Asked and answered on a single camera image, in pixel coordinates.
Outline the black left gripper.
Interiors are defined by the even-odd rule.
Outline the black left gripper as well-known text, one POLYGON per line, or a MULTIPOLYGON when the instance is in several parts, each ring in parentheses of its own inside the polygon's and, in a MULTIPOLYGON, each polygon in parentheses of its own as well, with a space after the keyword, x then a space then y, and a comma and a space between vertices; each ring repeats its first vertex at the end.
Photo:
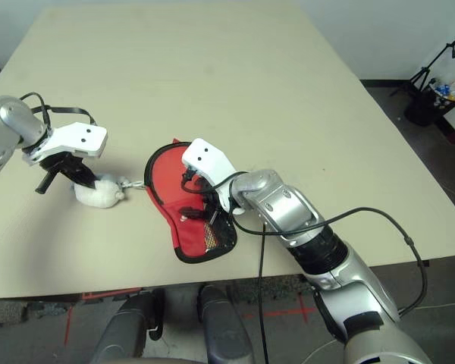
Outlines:
POLYGON ((90 189, 96 188, 96 181, 98 180, 96 175, 82 163, 82 158, 74 156, 71 152, 50 155, 40 162, 40 167, 47 173, 35 189, 38 194, 45 194, 59 173, 73 176, 73 182, 80 186, 90 189))

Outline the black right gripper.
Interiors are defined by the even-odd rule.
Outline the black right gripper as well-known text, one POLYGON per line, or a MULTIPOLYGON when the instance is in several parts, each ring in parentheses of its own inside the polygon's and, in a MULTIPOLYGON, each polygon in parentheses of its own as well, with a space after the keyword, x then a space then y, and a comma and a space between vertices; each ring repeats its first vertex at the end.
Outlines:
POLYGON ((212 190, 212 186, 207 181, 197 181, 196 186, 199 190, 207 190, 201 194, 204 210, 183 206, 178 210, 180 216, 185 219, 203 220, 209 224, 230 224, 229 215, 222 208, 218 194, 212 190))

